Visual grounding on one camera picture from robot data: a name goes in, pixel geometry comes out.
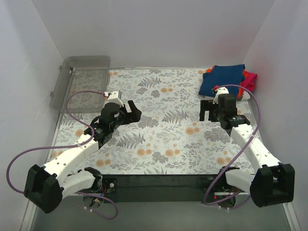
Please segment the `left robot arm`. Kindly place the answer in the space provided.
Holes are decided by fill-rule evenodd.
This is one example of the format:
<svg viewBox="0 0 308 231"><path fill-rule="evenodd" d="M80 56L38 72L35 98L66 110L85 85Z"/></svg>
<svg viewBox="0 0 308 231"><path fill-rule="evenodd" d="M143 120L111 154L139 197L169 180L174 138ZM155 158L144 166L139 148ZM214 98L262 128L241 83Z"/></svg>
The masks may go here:
<svg viewBox="0 0 308 231"><path fill-rule="evenodd" d="M110 141L119 126L140 121L142 112L132 100L128 105L129 112L124 105L107 103L71 148L42 166L33 165L27 174L24 196L48 214L69 195L84 189L98 192L103 185L100 171L87 167L76 174L71 172Z"/></svg>

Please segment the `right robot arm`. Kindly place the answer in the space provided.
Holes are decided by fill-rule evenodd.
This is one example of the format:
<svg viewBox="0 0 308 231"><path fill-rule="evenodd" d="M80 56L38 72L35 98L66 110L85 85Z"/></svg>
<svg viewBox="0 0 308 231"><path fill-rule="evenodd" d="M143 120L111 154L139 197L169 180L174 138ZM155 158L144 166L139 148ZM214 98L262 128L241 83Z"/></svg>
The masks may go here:
<svg viewBox="0 0 308 231"><path fill-rule="evenodd" d="M255 173L248 174L227 164L221 169L205 192L208 196L216 183L223 191L233 187L248 193L258 207L284 204L294 199L295 169L291 164L283 164L265 147L256 130L244 115L238 114L236 99L232 94L223 93L218 100L201 100L199 120L218 122L227 134L240 146L240 154L245 154Z"/></svg>

